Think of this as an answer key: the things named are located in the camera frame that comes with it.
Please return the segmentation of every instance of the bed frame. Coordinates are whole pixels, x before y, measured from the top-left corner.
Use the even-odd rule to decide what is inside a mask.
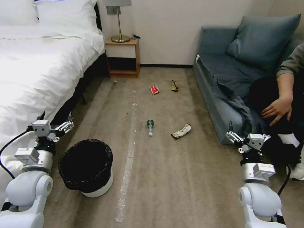
[[[94,7],[96,12],[96,23],[97,27],[102,31],[100,14],[97,4]],[[86,101],[84,99],[83,93],[85,89],[88,87],[93,77],[96,75],[109,75],[108,66],[106,62],[106,53],[99,56],[99,58],[85,71],[83,78],[80,78],[73,96],[65,102],[65,104],[59,109],[57,114],[55,115],[52,125],[60,125],[66,121],[69,113],[76,106],[78,101],[82,98],[84,105]]]

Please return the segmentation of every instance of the man's hand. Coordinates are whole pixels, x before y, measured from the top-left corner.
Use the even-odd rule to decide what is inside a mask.
[[[278,122],[282,118],[282,116],[284,116],[287,113],[287,120],[289,121],[291,117],[292,100],[293,100],[292,96],[284,97],[284,98],[280,97],[262,111],[262,118],[266,119],[272,116],[276,116],[274,121],[270,123],[270,126],[272,126],[276,122]]]

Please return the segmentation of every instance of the gray pillow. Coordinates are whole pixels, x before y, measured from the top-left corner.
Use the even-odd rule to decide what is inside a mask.
[[[280,54],[301,20],[301,14],[288,17],[244,16],[237,38],[227,54],[261,70],[272,72]]]

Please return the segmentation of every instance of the sneaker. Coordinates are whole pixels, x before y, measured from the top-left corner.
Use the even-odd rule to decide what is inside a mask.
[[[294,169],[291,169],[290,179],[293,181],[304,181],[304,164],[299,163]]]
[[[300,162],[291,169],[290,179],[293,181],[304,181],[304,146],[302,142],[298,148],[301,148]]]

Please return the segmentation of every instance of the lamp base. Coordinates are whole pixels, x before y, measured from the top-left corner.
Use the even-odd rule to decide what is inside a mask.
[[[128,42],[128,41],[130,41],[130,37],[128,37],[128,36],[113,36],[112,38],[111,38],[111,40],[113,41],[113,42],[116,42],[116,43],[124,43],[124,42]]]

